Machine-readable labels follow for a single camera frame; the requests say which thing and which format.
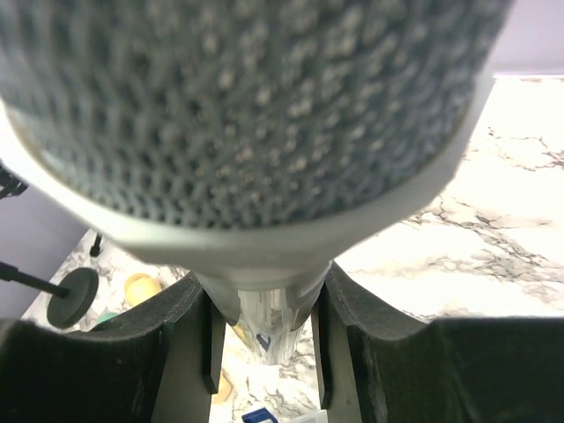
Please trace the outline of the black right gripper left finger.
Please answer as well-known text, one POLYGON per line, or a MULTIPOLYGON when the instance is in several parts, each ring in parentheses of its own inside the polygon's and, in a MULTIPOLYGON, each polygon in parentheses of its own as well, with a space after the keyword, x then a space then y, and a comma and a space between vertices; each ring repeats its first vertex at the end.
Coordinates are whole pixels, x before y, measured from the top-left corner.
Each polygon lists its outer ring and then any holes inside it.
POLYGON ((226 323, 188 275, 89 331, 1 323, 4 422, 205 422, 226 323))

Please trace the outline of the green microphone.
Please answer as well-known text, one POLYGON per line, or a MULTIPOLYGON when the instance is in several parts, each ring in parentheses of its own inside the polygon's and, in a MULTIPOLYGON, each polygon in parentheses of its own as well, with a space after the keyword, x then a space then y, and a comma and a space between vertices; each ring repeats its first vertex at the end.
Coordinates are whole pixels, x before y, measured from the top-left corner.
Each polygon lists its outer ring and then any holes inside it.
POLYGON ((104 330, 112 330, 116 327, 116 317, 118 316, 117 313, 108 312, 101 315, 96 324, 91 328, 91 331, 104 331, 104 330))

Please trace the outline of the beige microphone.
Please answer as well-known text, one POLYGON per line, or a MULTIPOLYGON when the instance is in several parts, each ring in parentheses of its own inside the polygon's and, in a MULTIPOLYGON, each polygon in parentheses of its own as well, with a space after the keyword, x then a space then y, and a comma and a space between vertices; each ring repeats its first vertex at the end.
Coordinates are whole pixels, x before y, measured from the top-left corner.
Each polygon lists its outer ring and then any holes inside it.
POLYGON ((126 279, 123 290, 126 302, 135 307, 160 293, 162 287, 156 278, 146 273, 135 273, 126 279))

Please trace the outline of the black tripod microphone stand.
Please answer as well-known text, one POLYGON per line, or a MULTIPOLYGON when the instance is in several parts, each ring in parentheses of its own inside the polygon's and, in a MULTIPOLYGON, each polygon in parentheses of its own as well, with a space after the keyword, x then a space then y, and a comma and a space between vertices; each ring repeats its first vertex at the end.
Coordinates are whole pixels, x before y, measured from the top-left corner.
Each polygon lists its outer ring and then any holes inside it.
MULTIPOLYGON (((28 188, 15 174, 4 166, 0 167, 1 198, 18 197, 28 188)), ((93 245, 90 247, 89 255, 98 257, 101 252, 102 235, 96 234, 93 245)))

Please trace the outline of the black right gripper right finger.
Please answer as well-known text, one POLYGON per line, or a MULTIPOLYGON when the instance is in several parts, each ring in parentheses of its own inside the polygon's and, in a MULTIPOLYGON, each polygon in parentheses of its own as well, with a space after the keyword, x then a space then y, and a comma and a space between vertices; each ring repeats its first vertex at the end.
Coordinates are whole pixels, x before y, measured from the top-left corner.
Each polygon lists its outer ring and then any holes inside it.
POLYGON ((563 322, 423 323, 333 265, 312 314, 320 404, 331 422, 560 422, 563 322))

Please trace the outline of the black shock-mount round-base stand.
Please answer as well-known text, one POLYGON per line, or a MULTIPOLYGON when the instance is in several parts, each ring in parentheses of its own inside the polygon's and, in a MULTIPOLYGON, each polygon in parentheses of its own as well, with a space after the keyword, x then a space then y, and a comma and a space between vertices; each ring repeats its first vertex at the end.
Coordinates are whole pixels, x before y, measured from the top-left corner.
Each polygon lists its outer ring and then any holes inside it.
POLYGON ((68 329, 76 324, 92 306, 99 288, 99 275, 94 269, 77 268, 63 277, 58 285, 20 271, 1 262, 1 280, 48 293, 48 322, 57 329, 68 329))

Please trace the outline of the white microphone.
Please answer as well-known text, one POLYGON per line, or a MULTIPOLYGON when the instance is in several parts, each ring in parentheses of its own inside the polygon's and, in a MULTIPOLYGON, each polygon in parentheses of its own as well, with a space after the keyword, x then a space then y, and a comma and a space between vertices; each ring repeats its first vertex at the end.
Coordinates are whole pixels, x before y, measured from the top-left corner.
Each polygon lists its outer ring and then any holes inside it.
POLYGON ((4 1, 1 157, 266 364, 333 260, 449 182, 509 1, 4 1))

